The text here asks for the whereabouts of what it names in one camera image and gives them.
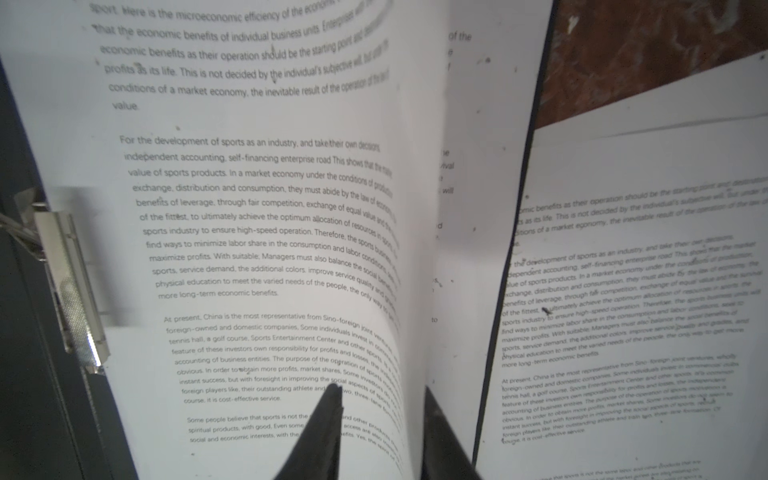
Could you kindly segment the silver folder clip mechanism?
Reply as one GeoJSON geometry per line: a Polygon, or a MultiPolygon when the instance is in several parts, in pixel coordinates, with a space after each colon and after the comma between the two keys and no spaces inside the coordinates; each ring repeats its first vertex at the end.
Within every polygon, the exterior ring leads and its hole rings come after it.
{"type": "Polygon", "coordinates": [[[45,264],[65,350],[90,374],[104,373],[110,356],[72,216],[49,208],[40,189],[17,193],[18,221],[1,216],[1,228],[45,264]]]}

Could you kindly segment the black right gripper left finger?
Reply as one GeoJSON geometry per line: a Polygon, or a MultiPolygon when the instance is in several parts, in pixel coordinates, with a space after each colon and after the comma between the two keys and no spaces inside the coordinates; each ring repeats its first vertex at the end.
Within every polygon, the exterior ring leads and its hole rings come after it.
{"type": "Polygon", "coordinates": [[[337,480],[342,437],[342,388],[331,383],[275,480],[337,480]]]}

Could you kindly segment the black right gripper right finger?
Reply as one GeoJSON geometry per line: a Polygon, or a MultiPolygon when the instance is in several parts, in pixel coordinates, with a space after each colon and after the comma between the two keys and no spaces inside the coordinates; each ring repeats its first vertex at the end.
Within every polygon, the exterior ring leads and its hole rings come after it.
{"type": "Polygon", "coordinates": [[[429,388],[424,403],[422,480],[479,480],[429,388]]]}

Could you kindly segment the black file folder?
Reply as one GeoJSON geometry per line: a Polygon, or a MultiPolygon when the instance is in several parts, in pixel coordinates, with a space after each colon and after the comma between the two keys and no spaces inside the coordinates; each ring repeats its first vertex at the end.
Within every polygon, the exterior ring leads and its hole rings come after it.
{"type": "MultiPolygon", "coordinates": [[[[449,30],[451,5],[449,4],[449,30]]],[[[447,110],[445,108],[440,165],[447,110]]],[[[40,189],[51,206],[1,59],[1,214],[20,214],[14,196],[40,189]]],[[[102,323],[101,313],[96,303],[102,323]]],[[[430,343],[424,330],[425,383],[430,343]]],[[[122,479],[139,477],[104,373],[90,374],[65,350],[45,264],[5,230],[1,233],[1,474],[13,479],[122,479]]]]}

